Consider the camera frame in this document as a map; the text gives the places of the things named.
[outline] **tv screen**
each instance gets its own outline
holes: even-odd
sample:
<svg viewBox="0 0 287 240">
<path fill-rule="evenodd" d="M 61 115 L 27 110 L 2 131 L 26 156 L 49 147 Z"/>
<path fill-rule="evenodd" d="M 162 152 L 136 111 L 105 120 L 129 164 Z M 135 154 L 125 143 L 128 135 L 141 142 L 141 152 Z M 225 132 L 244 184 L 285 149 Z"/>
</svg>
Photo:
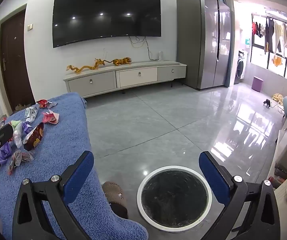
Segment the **tv screen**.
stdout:
<svg viewBox="0 0 287 240">
<path fill-rule="evenodd" d="M 54 0 L 54 48 L 116 36 L 161 37 L 160 0 Z"/>
</svg>

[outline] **double-door refrigerator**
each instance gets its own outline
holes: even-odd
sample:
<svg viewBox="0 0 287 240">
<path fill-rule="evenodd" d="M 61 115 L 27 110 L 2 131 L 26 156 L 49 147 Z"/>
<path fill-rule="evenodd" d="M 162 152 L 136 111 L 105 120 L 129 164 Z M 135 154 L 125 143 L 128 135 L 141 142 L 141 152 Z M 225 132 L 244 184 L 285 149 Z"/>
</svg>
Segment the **double-door refrigerator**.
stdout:
<svg viewBox="0 0 287 240">
<path fill-rule="evenodd" d="M 230 9 L 219 0 L 177 0 L 177 61 L 183 83 L 204 89 L 225 84 L 230 50 Z"/>
</svg>

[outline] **floor tile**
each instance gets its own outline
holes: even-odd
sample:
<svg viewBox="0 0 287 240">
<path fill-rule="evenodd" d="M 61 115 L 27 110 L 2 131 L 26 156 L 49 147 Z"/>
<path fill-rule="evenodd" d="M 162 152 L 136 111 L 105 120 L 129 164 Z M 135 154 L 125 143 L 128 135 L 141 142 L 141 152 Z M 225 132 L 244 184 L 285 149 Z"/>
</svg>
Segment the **floor tile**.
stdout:
<svg viewBox="0 0 287 240">
<path fill-rule="evenodd" d="M 202 174 L 198 158 L 208 150 L 232 175 L 260 183 L 267 176 L 284 119 L 275 102 L 268 109 L 263 106 L 267 96 L 242 83 L 202 91 L 170 84 L 87 99 L 95 167 L 101 183 L 113 181 L 122 187 L 130 219 L 147 228 L 149 239 L 201 239 L 223 208 L 214 196 L 202 223 L 184 233 L 170 234 L 151 227 L 139 215 L 136 194 L 141 181 L 168 165 Z M 241 225 L 246 211 L 247 205 L 235 227 Z"/>
<path fill-rule="evenodd" d="M 87 99 L 93 154 L 112 154 L 175 130 L 135 95 L 111 93 Z"/>
<path fill-rule="evenodd" d="M 150 173 L 160 167 L 179 165 L 202 174 L 198 158 L 201 150 L 179 131 L 168 134 L 95 160 L 95 167 L 101 183 L 113 181 L 121 186 L 127 198 L 129 218 L 141 223 L 149 233 L 149 239 L 200 239 L 220 214 L 223 205 L 213 196 L 213 203 L 207 217 L 192 230 L 179 234 L 159 231 L 140 216 L 136 203 L 137 190 Z"/>
<path fill-rule="evenodd" d="M 213 114 L 217 109 L 210 91 L 200 92 L 185 85 L 162 86 L 154 93 L 143 89 L 134 93 L 176 128 Z"/>
</svg>

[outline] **circular trash bin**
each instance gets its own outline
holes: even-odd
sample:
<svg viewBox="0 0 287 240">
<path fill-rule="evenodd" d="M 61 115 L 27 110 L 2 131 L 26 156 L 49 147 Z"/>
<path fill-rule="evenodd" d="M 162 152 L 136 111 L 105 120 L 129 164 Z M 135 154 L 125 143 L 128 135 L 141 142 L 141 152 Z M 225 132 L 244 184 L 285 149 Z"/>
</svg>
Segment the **circular trash bin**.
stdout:
<svg viewBox="0 0 287 240">
<path fill-rule="evenodd" d="M 166 166 L 151 172 L 137 192 L 141 216 L 166 232 L 195 227 L 208 214 L 211 202 L 210 186 L 204 177 L 182 166 Z"/>
</svg>

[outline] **brown door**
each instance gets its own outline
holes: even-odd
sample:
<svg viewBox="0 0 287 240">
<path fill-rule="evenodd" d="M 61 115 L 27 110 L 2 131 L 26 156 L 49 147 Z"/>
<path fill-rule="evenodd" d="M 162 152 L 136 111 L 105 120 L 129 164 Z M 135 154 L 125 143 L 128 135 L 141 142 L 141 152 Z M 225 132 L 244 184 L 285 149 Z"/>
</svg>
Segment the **brown door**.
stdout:
<svg viewBox="0 0 287 240">
<path fill-rule="evenodd" d="M 13 111 L 17 105 L 35 104 L 24 55 L 23 32 L 26 10 L 1 25 L 0 62 L 5 90 Z"/>
</svg>

